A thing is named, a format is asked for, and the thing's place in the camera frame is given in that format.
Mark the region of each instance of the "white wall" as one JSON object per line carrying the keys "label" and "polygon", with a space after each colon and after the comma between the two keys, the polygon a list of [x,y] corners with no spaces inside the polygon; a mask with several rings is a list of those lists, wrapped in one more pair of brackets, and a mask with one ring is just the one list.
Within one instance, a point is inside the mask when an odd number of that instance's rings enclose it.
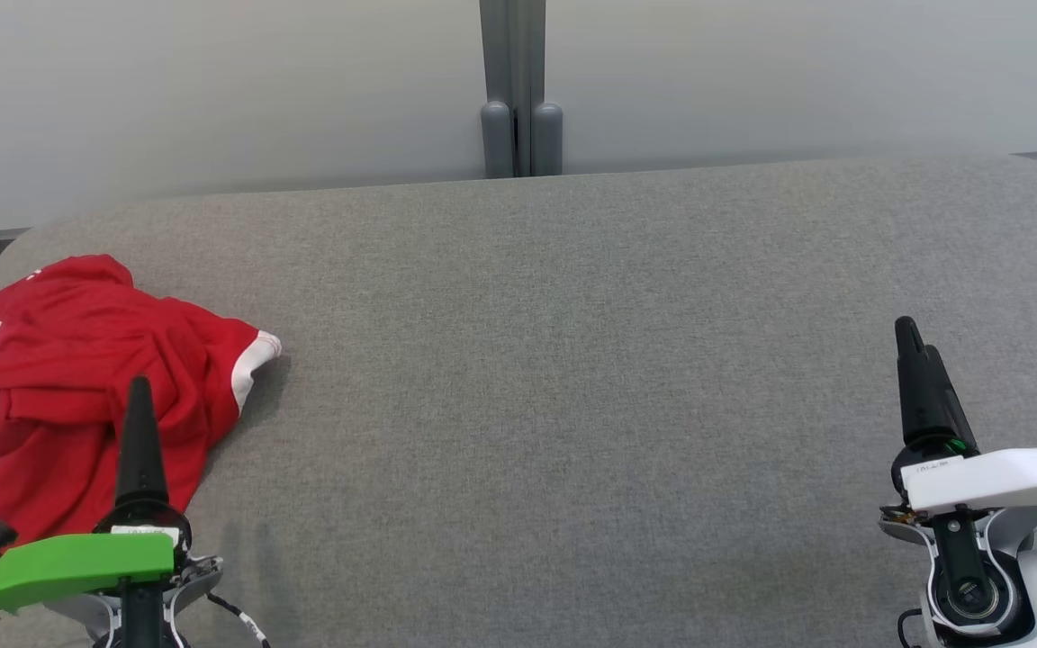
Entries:
{"label": "white wall", "polygon": [[549,0],[565,172],[1037,151],[1037,0]]}
{"label": "white wall", "polygon": [[482,174],[476,0],[0,0],[0,229]]}

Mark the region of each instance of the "red garment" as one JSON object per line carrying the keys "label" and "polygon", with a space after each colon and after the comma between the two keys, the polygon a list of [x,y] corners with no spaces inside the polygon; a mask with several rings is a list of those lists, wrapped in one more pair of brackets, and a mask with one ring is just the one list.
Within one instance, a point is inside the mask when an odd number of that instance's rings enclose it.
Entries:
{"label": "red garment", "polygon": [[151,382],[170,504],[185,509],[206,452],[239,419],[235,361],[268,336],[137,290],[110,256],[3,288],[0,320],[0,519],[19,542],[90,532],[110,511],[115,430],[137,374]]}

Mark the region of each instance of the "white sleeve trim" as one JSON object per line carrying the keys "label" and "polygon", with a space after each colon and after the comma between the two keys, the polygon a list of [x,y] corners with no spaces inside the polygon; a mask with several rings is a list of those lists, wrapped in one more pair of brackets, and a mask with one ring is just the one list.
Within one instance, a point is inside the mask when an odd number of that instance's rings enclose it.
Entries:
{"label": "white sleeve trim", "polygon": [[259,366],[267,365],[275,358],[283,356],[283,343],[270,333],[258,332],[258,338],[248,345],[247,350],[239,357],[234,363],[234,369],[230,372],[230,389],[234,391],[234,401],[239,403],[239,414],[243,414],[243,405],[246,405],[247,395],[250,394],[251,387],[255,386],[255,377],[252,373]]}

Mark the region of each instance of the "cable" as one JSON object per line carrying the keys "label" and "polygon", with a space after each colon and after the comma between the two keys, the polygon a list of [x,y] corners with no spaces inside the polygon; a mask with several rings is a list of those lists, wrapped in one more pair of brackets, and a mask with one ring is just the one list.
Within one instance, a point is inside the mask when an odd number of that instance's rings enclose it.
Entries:
{"label": "cable", "polygon": [[922,609],[915,608],[914,611],[906,611],[904,614],[898,615],[898,641],[901,641],[902,648],[923,648],[922,645],[914,644],[912,645],[909,641],[906,641],[906,632],[902,631],[902,623],[910,617],[922,617]]}
{"label": "cable", "polygon": [[223,608],[224,611],[230,612],[231,615],[237,616],[243,623],[255,633],[255,639],[258,640],[258,644],[261,645],[262,648],[271,648],[271,642],[267,640],[267,636],[262,635],[262,630],[259,630],[258,624],[255,623],[255,619],[248,617],[246,612],[240,611],[239,608],[231,605],[231,603],[227,603],[225,598],[221,598],[214,594],[207,594],[206,599],[209,600],[211,603],[215,603],[215,605]]}

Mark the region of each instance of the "green plastic bracket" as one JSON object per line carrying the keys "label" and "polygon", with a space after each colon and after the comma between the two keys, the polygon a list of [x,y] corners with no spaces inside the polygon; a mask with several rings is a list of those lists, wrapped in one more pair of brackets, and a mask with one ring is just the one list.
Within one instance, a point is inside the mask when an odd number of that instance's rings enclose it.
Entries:
{"label": "green plastic bracket", "polygon": [[87,591],[119,580],[152,583],[174,571],[174,540],[162,533],[58,535],[7,550],[0,558],[0,611]]}

